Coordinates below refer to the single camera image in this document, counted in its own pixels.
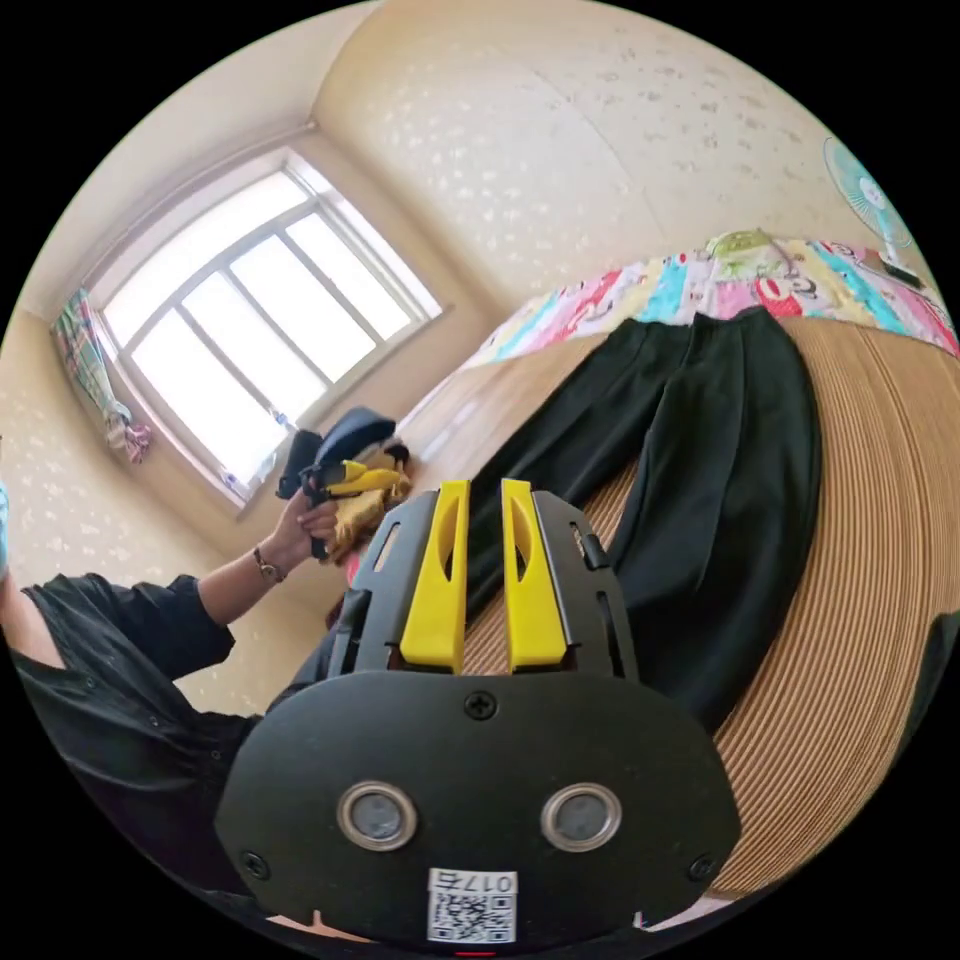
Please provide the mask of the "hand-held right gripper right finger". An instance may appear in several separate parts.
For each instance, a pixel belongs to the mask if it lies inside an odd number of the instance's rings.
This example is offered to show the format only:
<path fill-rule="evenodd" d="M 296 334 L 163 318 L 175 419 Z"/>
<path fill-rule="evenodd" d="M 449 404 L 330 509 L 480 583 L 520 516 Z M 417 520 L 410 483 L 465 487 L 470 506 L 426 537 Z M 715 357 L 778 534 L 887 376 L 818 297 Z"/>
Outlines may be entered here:
<path fill-rule="evenodd" d="M 567 640 L 531 486 L 503 480 L 501 511 L 508 669 L 558 668 Z"/>

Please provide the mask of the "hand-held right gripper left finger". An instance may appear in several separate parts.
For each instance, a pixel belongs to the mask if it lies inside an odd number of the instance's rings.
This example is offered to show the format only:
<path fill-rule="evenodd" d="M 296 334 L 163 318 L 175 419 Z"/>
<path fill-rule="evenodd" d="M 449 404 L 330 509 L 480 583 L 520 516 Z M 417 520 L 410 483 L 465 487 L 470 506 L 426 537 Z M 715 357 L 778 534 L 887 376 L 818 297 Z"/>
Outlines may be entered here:
<path fill-rule="evenodd" d="M 460 674 L 464 665 L 470 482 L 436 491 L 399 651 L 406 664 Z"/>

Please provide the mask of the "person's left hand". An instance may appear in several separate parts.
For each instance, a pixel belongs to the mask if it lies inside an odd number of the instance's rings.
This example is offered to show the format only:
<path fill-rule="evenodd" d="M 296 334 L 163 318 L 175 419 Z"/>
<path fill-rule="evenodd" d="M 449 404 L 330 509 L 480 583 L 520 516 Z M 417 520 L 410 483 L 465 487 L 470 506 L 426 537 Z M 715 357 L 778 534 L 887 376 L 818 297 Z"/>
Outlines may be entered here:
<path fill-rule="evenodd" d="M 312 557 L 314 540 L 326 543 L 334 538 L 336 527 L 336 503 L 313 505 L 300 491 L 286 502 L 273 532 L 260 547 L 262 557 L 289 573 Z"/>

